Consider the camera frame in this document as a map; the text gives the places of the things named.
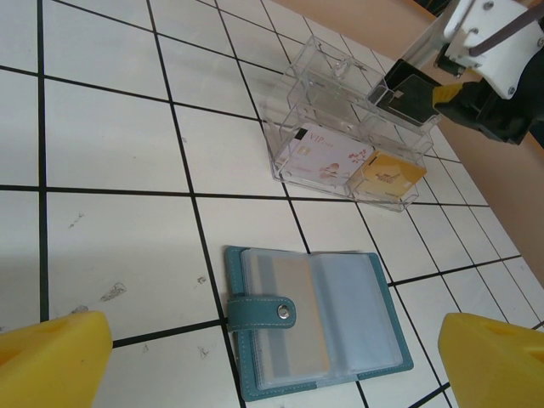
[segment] tiled floor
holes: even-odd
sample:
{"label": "tiled floor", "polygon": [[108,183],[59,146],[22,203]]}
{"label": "tiled floor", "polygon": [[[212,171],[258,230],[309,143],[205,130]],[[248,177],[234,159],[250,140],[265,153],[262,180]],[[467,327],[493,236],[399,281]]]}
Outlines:
{"label": "tiled floor", "polygon": [[[115,349],[94,406],[456,406],[446,313],[544,320],[437,128],[407,212],[272,181],[256,106],[311,33],[393,62],[270,0],[0,0],[0,331],[104,311]],[[243,403],[226,245],[378,251],[414,369]]]}

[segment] wall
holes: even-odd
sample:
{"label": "wall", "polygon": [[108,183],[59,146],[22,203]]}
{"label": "wall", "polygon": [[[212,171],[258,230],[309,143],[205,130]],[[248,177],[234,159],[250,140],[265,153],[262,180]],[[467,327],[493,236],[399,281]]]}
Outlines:
{"label": "wall", "polygon": [[[394,60],[434,18],[411,0],[275,1]],[[454,80],[431,64],[424,71],[442,83]],[[445,119],[439,127],[544,286],[542,149],[530,135],[513,146]]]}

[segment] snap button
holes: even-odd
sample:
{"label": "snap button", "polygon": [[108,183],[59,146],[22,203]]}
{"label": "snap button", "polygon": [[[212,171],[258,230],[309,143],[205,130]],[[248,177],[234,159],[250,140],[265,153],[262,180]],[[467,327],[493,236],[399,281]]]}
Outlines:
{"label": "snap button", "polygon": [[278,316],[280,316],[280,319],[287,319],[291,315],[291,312],[289,311],[289,308],[286,304],[281,304],[278,306]]}

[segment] black mark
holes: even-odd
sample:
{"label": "black mark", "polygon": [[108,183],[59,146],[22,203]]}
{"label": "black mark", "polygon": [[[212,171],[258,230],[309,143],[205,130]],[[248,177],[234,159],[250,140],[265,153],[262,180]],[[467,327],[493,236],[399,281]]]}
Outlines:
{"label": "black mark", "polygon": [[77,306],[75,309],[73,309],[70,314],[73,315],[74,313],[81,313],[81,312],[88,312],[88,307],[83,305],[83,304],[80,304],[79,306]]}
{"label": "black mark", "polygon": [[203,347],[199,347],[198,348],[198,351],[200,352],[201,354],[201,360],[204,360],[208,354],[210,354],[209,350],[206,350],[205,348]]}
{"label": "black mark", "polygon": [[68,227],[68,230],[69,230],[70,228],[74,228],[74,226],[75,226],[77,223],[79,223],[79,220],[82,219],[83,217],[85,217],[85,214],[79,213],[79,214],[77,215],[77,218],[74,220],[74,222],[71,223],[70,226]]}
{"label": "black mark", "polygon": [[100,302],[107,302],[108,300],[116,298],[126,291],[127,288],[121,282],[117,282],[103,297],[100,298]]}

